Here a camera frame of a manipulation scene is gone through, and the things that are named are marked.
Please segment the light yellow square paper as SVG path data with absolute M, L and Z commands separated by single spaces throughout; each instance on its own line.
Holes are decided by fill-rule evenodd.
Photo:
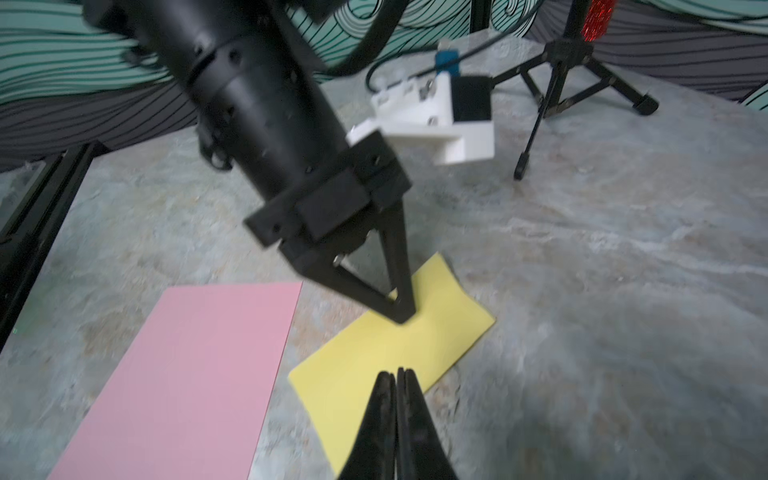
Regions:
M 334 473 L 340 473 L 377 375 L 415 371 L 430 389 L 494 324 L 434 254 L 413 275 L 417 312 L 396 324 L 367 311 L 289 374 Z

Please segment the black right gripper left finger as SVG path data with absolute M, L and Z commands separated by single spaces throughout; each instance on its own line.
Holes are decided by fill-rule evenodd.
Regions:
M 397 441 L 396 380 L 377 375 L 351 452 L 339 480 L 393 480 Z

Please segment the black vertical frame post left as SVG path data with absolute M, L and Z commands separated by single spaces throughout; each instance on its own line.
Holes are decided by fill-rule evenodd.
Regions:
M 94 158 L 99 141 L 42 159 L 41 173 L 1 229 L 1 343 L 12 333 L 32 286 Z

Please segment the pink square paper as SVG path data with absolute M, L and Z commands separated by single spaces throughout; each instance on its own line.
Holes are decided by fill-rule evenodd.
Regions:
M 55 479 L 244 479 L 301 287 L 164 292 L 52 470 Z

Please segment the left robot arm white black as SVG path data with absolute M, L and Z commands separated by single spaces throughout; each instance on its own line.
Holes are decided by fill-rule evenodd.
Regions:
M 92 27 L 155 55 L 198 114 L 202 156 L 263 199 L 246 227 L 300 276 L 403 324 L 416 311 L 403 198 L 383 136 L 349 143 L 279 1 L 86 1 Z

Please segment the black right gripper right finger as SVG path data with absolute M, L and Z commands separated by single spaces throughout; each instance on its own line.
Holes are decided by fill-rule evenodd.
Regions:
M 457 480 L 414 370 L 398 369 L 396 400 L 397 478 Z

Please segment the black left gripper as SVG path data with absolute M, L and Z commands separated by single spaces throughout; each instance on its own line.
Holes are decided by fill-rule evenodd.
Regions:
M 381 132 L 367 135 L 245 220 L 259 243 L 279 246 L 301 276 L 394 323 L 416 313 L 402 198 L 411 183 Z M 376 290 L 336 259 L 379 233 L 391 287 Z

